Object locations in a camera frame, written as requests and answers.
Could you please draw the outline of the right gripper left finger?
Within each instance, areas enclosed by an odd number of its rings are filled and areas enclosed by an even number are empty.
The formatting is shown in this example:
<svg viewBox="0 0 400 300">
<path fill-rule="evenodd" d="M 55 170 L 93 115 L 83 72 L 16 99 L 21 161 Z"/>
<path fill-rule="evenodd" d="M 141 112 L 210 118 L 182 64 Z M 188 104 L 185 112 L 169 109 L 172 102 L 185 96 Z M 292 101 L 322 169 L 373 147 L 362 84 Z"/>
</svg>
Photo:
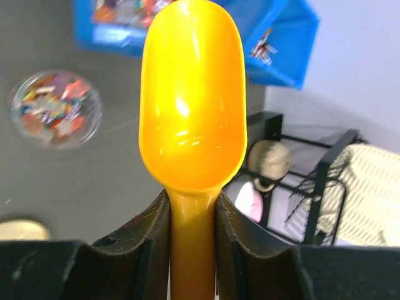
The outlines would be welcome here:
<svg viewBox="0 0 400 300">
<path fill-rule="evenodd" d="M 1 299 L 166 299 L 168 195 L 93 245 L 1 242 Z"/>
</svg>

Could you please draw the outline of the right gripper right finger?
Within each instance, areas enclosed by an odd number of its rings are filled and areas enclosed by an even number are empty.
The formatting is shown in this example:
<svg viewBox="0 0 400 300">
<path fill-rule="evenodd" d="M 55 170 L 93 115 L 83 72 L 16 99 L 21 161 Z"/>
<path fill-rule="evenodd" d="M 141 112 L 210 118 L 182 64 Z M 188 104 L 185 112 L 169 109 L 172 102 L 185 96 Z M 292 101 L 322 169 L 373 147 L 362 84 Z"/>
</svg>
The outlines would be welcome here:
<svg viewBox="0 0 400 300">
<path fill-rule="evenodd" d="M 293 246 L 216 202 L 220 299 L 399 299 L 399 248 Z"/>
</svg>

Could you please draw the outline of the black wire dish rack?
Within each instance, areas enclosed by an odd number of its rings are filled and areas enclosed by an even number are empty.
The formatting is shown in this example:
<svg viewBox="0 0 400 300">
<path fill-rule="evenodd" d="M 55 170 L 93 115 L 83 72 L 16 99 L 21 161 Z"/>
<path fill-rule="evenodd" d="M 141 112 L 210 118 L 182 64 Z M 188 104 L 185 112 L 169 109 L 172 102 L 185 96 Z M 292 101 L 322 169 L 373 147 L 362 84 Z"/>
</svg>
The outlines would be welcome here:
<svg viewBox="0 0 400 300">
<path fill-rule="evenodd" d="M 344 182 L 339 179 L 339 176 L 344 172 L 344 168 L 349 165 L 351 155 L 344 149 L 351 144 L 366 144 L 366 140 L 360 135 L 358 130 L 350 129 L 346 131 L 339 140 L 328 145 L 321 142 L 310 141 L 300 137 L 288 136 L 281 133 L 283 125 L 283 115 L 276 112 L 258 112 L 247 117 L 247 128 L 251 129 L 258 126 L 262 129 L 261 137 L 271 138 L 273 141 L 287 139 L 290 141 L 316 146 L 318 148 L 327 149 L 327 153 L 320 159 L 314 169 L 307 175 L 289 170 L 289 175 L 301 178 L 302 181 L 297 186 L 290 186 L 282 182 L 282 178 L 271 179 L 270 177 L 262 176 L 249 170 L 248 167 L 242 167 L 235 177 L 227 184 L 224 191 L 227 192 L 228 198 L 243 214 L 248 215 L 253 211 L 249 207 L 254 202 L 255 188 L 252 184 L 245 182 L 240 183 L 239 179 L 243 176 L 250 176 L 251 179 L 260 179 L 266 183 L 273 185 L 272 189 L 266 192 L 261 192 L 262 213 L 261 219 L 257 223 L 267 232 L 272 233 L 285 241 L 294 244 L 312 244 L 312 245 L 334 245 L 337 239 L 339 222 L 343 215 L 344 204 L 348 190 Z M 318 229 L 318 221 L 322 219 L 322 197 L 327 194 L 324 188 L 339 185 L 341 194 L 339 196 L 339 207 L 334 210 L 337 214 L 334 217 L 334 227 L 328 231 Z M 281 188 L 290 191 L 290 200 L 295 200 L 294 208 L 290 210 L 285 221 L 296 219 L 296 214 L 300 211 L 302 204 L 306 200 L 311 201 L 311 207 L 304 217 L 304 229 L 302 240 L 296 241 L 293 238 L 277 232 L 268 226 L 271 203 L 273 199 L 273 190 Z"/>
</svg>

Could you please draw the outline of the yellow plastic scoop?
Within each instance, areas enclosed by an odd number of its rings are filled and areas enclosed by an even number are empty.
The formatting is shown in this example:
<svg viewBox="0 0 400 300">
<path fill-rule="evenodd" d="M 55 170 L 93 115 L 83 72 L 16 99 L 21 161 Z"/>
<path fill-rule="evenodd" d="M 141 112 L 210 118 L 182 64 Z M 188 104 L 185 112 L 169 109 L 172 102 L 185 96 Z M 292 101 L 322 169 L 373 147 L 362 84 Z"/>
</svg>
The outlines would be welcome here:
<svg viewBox="0 0 400 300">
<path fill-rule="evenodd" d="M 153 19 L 141 68 L 139 148 L 171 207 L 172 299 L 214 299 L 216 199 L 247 145 L 243 46 L 212 1 L 174 1 Z"/>
</svg>

